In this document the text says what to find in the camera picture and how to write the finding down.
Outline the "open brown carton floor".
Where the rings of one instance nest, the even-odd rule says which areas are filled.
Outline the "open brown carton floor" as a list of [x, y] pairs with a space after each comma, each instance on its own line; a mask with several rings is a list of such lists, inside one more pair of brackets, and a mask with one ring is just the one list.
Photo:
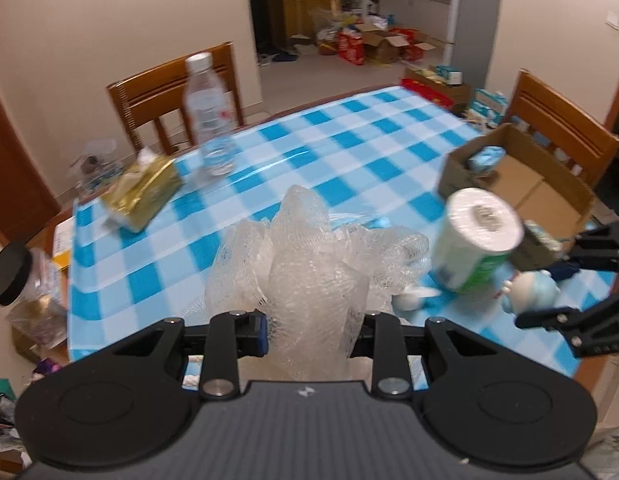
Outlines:
[[361, 23], [356, 28], [361, 34], [367, 60], [393, 64], [398, 61], [402, 50], [409, 46], [405, 36], [387, 32], [375, 25]]

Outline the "white mesh bath pouf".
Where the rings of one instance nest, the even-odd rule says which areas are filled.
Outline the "white mesh bath pouf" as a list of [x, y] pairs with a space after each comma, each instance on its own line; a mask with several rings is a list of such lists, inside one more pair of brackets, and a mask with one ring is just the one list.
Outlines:
[[334, 228], [323, 199], [293, 185], [274, 218], [227, 229], [206, 278], [209, 315], [259, 310], [269, 350], [239, 362], [250, 380], [368, 379], [371, 363], [352, 355], [370, 311], [416, 289], [429, 268], [429, 240], [405, 226]]

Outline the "gold tissue pack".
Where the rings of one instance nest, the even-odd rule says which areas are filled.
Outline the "gold tissue pack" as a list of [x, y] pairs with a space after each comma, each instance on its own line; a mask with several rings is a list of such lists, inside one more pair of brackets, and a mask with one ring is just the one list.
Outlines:
[[139, 233], [182, 187], [174, 159], [142, 148], [136, 160], [101, 195], [108, 220]]

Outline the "yellow wooden cabinet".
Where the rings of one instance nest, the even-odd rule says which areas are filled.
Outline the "yellow wooden cabinet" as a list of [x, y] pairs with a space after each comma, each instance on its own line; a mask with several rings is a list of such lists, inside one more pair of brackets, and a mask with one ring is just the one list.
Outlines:
[[331, 0], [271, 0], [274, 43], [279, 48], [296, 42], [313, 44], [316, 32], [311, 11], [330, 8]]

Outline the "blue face mask front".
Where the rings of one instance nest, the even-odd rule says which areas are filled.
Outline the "blue face mask front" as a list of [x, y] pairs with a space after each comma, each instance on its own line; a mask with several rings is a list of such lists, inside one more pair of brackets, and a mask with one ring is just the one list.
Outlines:
[[467, 168], [474, 174], [488, 174], [498, 166], [506, 154], [502, 146], [486, 145], [468, 158]]

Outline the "grey refrigerator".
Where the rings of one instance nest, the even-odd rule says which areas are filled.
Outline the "grey refrigerator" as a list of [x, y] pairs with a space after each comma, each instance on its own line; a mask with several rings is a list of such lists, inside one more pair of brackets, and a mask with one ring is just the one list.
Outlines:
[[460, 70], [462, 82], [484, 88], [493, 55], [501, 0], [451, 0], [444, 64]]

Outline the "open cardboard box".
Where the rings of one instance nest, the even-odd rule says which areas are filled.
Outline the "open cardboard box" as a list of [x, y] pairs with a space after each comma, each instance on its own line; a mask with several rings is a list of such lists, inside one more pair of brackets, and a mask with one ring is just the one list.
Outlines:
[[[470, 158], [483, 148], [503, 148], [492, 170], [477, 172]], [[484, 188], [509, 204], [523, 220], [541, 226], [556, 240], [568, 240], [585, 229], [595, 196], [591, 188], [510, 124], [477, 136], [450, 152], [439, 178], [439, 195], [460, 188]]]

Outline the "wooden chair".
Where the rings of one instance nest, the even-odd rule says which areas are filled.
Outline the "wooden chair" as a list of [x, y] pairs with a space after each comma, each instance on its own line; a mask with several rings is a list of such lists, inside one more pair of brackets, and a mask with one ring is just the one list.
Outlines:
[[[244, 127], [242, 101], [234, 67], [233, 44], [227, 41], [207, 49], [207, 52], [212, 55], [213, 69], [231, 94], [230, 101], [236, 111], [236, 121], [240, 127]], [[160, 151], [166, 155], [175, 153], [176, 149], [169, 141], [162, 122], [162, 117], [172, 112], [179, 113], [186, 131], [186, 140], [190, 146], [195, 146], [190, 118], [184, 107], [183, 95], [188, 80], [186, 58], [189, 58], [189, 54], [115, 81], [106, 87], [114, 110], [136, 154], [143, 148], [137, 129], [146, 124], [154, 126]]]
[[595, 188], [619, 152], [619, 136], [610, 132], [528, 70], [520, 70], [515, 93], [502, 122], [523, 122], [527, 133], [549, 141], [545, 150], [567, 156], [567, 166], [581, 168], [579, 178]]

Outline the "green toilet paper roll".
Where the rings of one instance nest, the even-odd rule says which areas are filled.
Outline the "green toilet paper roll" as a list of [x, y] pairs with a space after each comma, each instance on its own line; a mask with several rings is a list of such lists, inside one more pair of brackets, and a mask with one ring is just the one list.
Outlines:
[[487, 284], [523, 240], [518, 214], [497, 195], [462, 188], [448, 197], [432, 253], [436, 283], [453, 292]]

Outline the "wooden chair far side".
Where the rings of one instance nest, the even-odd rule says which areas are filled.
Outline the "wooden chair far side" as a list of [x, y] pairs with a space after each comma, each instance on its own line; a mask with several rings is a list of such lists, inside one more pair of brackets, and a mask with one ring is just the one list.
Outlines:
[[[233, 44], [227, 41], [207, 49], [207, 52], [212, 55], [213, 69], [231, 94], [230, 101], [236, 111], [236, 121], [240, 127], [244, 127], [242, 101], [234, 67]], [[106, 87], [114, 110], [136, 154], [143, 148], [137, 129], [146, 124], [154, 126], [160, 151], [166, 155], [175, 153], [176, 149], [169, 141], [162, 122], [162, 117], [172, 112], [179, 113], [186, 131], [186, 140], [190, 146], [195, 146], [190, 118], [184, 107], [183, 95], [188, 80], [186, 58], [189, 58], [189, 54], [115, 81]]]

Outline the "brown wooden door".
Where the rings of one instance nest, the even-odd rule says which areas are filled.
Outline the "brown wooden door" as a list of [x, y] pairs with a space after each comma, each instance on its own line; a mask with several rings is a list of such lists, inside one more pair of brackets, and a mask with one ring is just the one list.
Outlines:
[[28, 242], [60, 210], [0, 101], [0, 243]]

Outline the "wooden chair right side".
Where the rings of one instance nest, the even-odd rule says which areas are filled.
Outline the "wooden chair right side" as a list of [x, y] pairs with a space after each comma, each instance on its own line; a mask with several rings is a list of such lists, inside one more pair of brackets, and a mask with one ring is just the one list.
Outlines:
[[567, 166], [581, 168], [579, 178], [595, 188], [619, 152], [619, 136], [610, 132], [528, 70], [520, 70], [515, 93], [502, 122], [523, 122], [527, 133], [549, 141], [545, 150], [567, 156]]

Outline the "blue checkered tablecloth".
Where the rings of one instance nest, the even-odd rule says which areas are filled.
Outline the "blue checkered tablecloth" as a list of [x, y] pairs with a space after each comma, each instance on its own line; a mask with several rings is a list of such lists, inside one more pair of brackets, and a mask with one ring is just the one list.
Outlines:
[[446, 156], [474, 136], [454, 115], [390, 87], [238, 132], [236, 168], [213, 183], [198, 153], [179, 157], [182, 188], [141, 233], [108, 222], [100, 200], [77, 206], [70, 358], [198, 307], [224, 230], [274, 217], [292, 185], [316, 191], [334, 214], [436, 237]]

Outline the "red gift bag far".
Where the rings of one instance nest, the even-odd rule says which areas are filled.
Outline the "red gift bag far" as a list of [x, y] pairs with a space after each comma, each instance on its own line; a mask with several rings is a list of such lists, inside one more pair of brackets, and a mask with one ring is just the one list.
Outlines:
[[341, 30], [338, 34], [338, 56], [353, 65], [363, 65], [365, 62], [363, 35], [360, 32]]

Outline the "black lid clear jar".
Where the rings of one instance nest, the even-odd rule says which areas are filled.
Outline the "black lid clear jar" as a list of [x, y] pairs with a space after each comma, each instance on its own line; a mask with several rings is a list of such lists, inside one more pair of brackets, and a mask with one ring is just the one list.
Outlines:
[[22, 335], [51, 349], [66, 339], [67, 310], [59, 266], [41, 249], [11, 242], [0, 250], [0, 306]]

